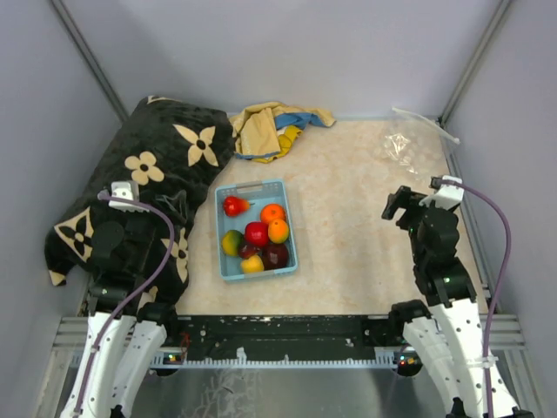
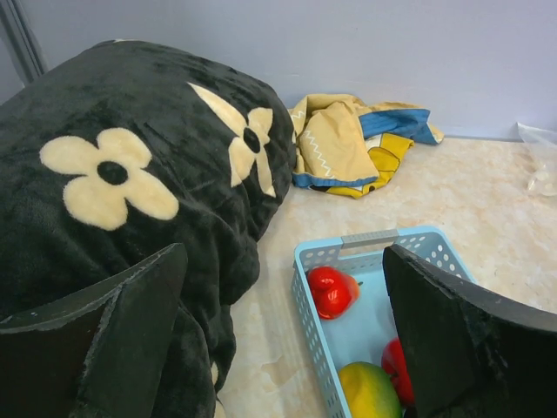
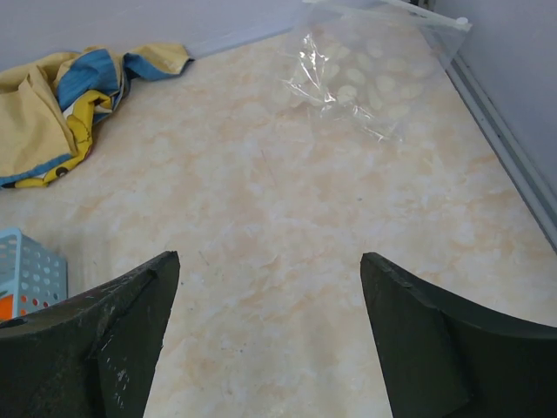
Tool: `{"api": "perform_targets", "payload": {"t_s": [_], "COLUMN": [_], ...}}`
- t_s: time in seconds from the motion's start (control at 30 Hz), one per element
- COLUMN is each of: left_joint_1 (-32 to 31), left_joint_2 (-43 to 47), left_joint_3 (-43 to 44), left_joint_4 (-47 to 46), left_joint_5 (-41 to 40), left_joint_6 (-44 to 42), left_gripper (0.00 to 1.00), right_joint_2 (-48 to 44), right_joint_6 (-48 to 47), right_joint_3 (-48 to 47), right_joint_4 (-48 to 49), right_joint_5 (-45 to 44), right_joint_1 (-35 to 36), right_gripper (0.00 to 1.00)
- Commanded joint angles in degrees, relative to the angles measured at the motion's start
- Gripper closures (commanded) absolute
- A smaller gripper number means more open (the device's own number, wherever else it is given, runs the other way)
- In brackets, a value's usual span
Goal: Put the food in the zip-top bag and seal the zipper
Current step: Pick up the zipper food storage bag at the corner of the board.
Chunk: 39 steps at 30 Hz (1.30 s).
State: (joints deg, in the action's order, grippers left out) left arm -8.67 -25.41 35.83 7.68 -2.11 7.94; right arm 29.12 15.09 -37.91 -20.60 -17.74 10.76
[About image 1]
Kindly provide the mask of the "green yellow mango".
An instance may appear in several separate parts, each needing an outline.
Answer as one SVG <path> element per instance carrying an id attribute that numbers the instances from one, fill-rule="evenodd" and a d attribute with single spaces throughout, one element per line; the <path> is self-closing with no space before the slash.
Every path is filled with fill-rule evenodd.
<path id="1" fill-rule="evenodd" d="M 221 239 L 223 252 L 232 257 L 238 257 L 238 249 L 244 241 L 244 235 L 238 230 L 231 229 Z"/>

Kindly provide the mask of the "orange tangerine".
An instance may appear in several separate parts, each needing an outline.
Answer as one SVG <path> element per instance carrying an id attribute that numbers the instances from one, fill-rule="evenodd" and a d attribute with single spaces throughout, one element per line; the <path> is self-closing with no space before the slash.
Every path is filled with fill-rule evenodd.
<path id="1" fill-rule="evenodd" d="M 259 217 L 261 222 L 269 224 L 276 219 L 286 220 L 286 211 L 283 206 L 271 203 L 263 207 Z"/>

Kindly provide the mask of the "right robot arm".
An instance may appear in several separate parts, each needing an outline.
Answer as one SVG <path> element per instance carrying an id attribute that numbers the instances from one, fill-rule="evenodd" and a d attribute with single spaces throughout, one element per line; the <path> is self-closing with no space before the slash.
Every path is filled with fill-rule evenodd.
<path id="1" fill-rule="evenodd" d="M 392 306 L 390 337 L 409 345 L 438 389 L 449 417 L 530 417 L 501 378 L 488 343 L 490 324 L 480 318 L 477 293 L 457 256 L 459 207 L 464 191 L 436 179 L 436 193 L 401 186 L 382 212 L 408 233 L 413 274 L 422 300 Z"/>

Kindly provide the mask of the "small orange mango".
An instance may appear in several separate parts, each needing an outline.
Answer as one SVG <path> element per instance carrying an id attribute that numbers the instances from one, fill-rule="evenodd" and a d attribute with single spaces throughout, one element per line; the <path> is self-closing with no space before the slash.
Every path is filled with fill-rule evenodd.
<path id="1" fill-rule="evenodd" d="M 282 244 L 290 235 L 290 228 L 283 219 L 274 219 L 268 224 L 268 237 L 272 243 Z"/>

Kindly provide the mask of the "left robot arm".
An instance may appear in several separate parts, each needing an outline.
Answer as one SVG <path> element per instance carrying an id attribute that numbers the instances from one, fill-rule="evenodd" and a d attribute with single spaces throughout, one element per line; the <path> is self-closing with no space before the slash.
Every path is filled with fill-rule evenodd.
<path id="1" fill-rule="evenodd" d="M 139 200 L 132 181 L 102 190 L 106 214 L 87 227 L 95 279 L 82 359 L 63 417 L 129 417 L 155 353 L 179 339 L 187 286 L 185 232 Z"/>

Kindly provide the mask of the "clear zip top bag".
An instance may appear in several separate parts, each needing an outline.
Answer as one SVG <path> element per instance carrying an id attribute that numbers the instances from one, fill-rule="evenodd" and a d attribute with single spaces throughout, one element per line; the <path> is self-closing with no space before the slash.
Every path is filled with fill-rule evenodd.
<path id="1" fill-rule="evenodd" d="M 446 156 L 460 146 L 460 139 L 431 118 L 397 107 L 392 111 L 376 155 L 415 178 L 447 173 Z"/>

